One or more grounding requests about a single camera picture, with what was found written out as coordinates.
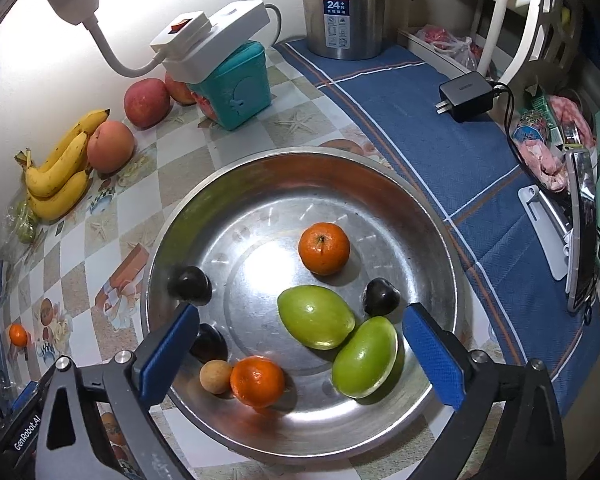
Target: power adapter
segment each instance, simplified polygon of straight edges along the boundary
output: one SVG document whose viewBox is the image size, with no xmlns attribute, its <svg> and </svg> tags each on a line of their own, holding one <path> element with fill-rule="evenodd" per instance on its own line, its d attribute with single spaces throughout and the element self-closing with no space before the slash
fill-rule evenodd
<svg viewBox="0 0 600 480">
<path fill-rule="evenodd" d="M 449 112 L 454 120 L 462 123 L 493 108 L 493 99 L 500 92 L 479 72 L 469 72 L 439 86 L 440 101 L 436 105 L 439 114 Z"/>
</svg>

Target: blue gripper pad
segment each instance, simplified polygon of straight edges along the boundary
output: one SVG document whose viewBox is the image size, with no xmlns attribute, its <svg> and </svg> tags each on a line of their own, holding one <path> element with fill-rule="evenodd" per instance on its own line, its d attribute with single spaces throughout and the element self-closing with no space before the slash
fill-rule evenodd
<svg viewBox="0 0 600 480">
<path fill-rule="evenodd" d="M 187 304 L 178 318 L 168 327 L 150 359 L 140 371 L 140 402 L 146 410 L 160 404 L 175 379 L 184 356 L 198 335 L 200 314 Z"/>
<path fill-rule="evenodd" d="M 425 320 L 427 312 L 423 315 L 420 310 L 424 310 L 420 304 L 413 304 L 405 309 L 402 333 L 440 401 L 457 411 L 464 400 L 464 374 Z"/>
</svg>

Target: teal container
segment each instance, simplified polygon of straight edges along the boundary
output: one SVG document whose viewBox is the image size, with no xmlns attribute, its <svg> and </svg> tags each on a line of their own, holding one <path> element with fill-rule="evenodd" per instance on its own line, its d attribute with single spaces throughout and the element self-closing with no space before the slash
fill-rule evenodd
<svg viewBox="0 0 600 480">
<path fill-rule="evenodd" d="M 202 83 L 187 84 L 202 112 L 233 130 L 271 104 L 264 47 L 247 41 Z"/>
</svg>

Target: bowl rim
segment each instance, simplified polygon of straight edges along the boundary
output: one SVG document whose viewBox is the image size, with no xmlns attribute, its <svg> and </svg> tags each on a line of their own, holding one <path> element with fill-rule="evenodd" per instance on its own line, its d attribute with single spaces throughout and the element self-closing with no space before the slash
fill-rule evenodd
<svg viewBox="0 0 600 480">
<path fill-rule="evenodd" d="M 173 209 L 173 211 L 161 227 L 160 232 L 158 233 L 154 241 L 149 259 L 145 266 L 144 277 L 142 278 L 142 295 L 140 306 L 142 337 L 145 338 L 150 332 L 148 322 L 148 295 L 149 283 L 151 282 L 151 276 L 154 271 L 155 257 L 160 248 L 160 245 L 162 244 L 162 241 L 164 240 L 165 235 L 167 234 L 174 220 L 178 217 L 181 211 L 187 206 L 187 204 L 191 200 L 193 200 L 193 198 L 196 195 L 198 195 L 203 189 L 205 189 L 205 187 L 209 186 L 212 182 L 218 180 L 225 174 L 230 173 L 231 171 L 237 170 L 238 168 L 247 166 L 249 164 L 253 164 L 254 162 L 260 160 L 265 160 L 267 158 L 273 158 L 280 155 L 296 154 L 334 156 L 337 158 L 349 160 L 351 162 L 356 162 L 358 164 L 361 164 L 362 166 L 365 166 L 375 171 L 376 173 L 381 174 L 381 176 L 388 178 L 394 184 L 402 188 L 404 192 L 406 192 L 416 201 L 416 203 L 424 210 L 424 213 L 430 219 L 436 231 L 438 232 L 438 235 L 440 236 L 440 239 L 442 240 L 442 243 L 445 247 L 447 259 L 451 264 L 452 275 L 454 280 L 454 289 L 456 291 L 456 309 L 452 332 L 455 336 L 459 336 L 462 331 L 462 322 L 464 320 L 464 311 L 466 305 L 466 291 L 464 283 L 462 282 L 464 272 L 462 272 L 460 259 L 458 257 L 457 251 L 454 249 L 454 244 L 449 232 L 446 230 L 443 221 L 440 219 L 440 216 L 438 215 L 438 213 L 436 213 L 435 209 L 433 209 L 432 205 L 429 203 L 428 199 L 424 196 L 424 194 L 416 190 L 403 177 L 395 173 L 395 171 L 390 170 L 389 168 L 385 167 L 379 162 L 376 162 L 366 156 L 357 155 L 351 152 L 345 152 L 344 150 L 340 150 L 337 148 L 325 148 L 322 146 L 301 146 L 292 148 L 277 148 L 275 150 L 258 152 L 240 158 L 210 174 L 199 184 L 197 184 L 197 186 L 194 189 L 187 193 L 187 195 L 182 200 L 180 200 L 180 202 L 178 202 L 178 205 Z M 216 442 L 223 444 L 229 450 L 239 453 L 248 458 L 252 458 L 254 460 L 260 460 L 262 462 L 273 462 L 279 464 L 294 465 L 305 464 L 308 462 L 327 462 L 331 460 L 350 458 L 351 456 L 359 455 L 365 451 L 371 450 L 373 448 L 376 448 L 377 446 L 380 446 L 381 444 L 384 444 L 385 442 L 399 434 L 401 431 L 405 430 L 416 418 L 418 418 L 422 414 L 424 408 L 435 397 L 435 393 L 433 391 L 433 387 L 429 383 L 425 391 L 416 400 L 414 405 L 385 430 L 376 433 L 375 435 L 369 437 L 368 439 L 358 444 L 355 444 L 354 446 L 349 446 L 335 451 L 328 451 L 325 453 L 313 454 L 283 454 L 276 452 L 267 452 L 261 449 L 247 446 L 240 442 L 236 442 L 235 440 L 232 440 L 227 436 L 217 432 L 214 428 L 205 424 L 200 418 L 197 418 L 195 413 L 193 413 L 192 410 L 185 406 L 184 403 L 180 400 L 180 397 L 173 385 L 169 389 L 168 396 L 171 398 L 174 405 L 180 410 L 180 412 L 185 417 L 187 417 L 187 419 L 190 422 L 192 422 L 200 431 L 214 439 Z"/>
</svg>

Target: blue tablecloth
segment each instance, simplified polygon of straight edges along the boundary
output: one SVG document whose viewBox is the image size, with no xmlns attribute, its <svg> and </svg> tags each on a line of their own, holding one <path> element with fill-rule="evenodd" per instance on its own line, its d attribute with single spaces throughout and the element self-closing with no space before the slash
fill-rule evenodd
<svg viewBox="0 0 600 480">
<path fill-rule="evenodd" d="M 600 307 L 589 326 L 582 314 L 567 313 L 565 281 L 551 276 L 518 200 L 530 181 L 498 125 L 486 115 L 462 124 L 437 115 L 438 86 L 446 76 L 401 46 L 363 61 L 315 56 L 304 40 L 276 47 L 429 199 L 507 363 L 541 358 L 565 414 L 600 352 Z"/>
</svg>

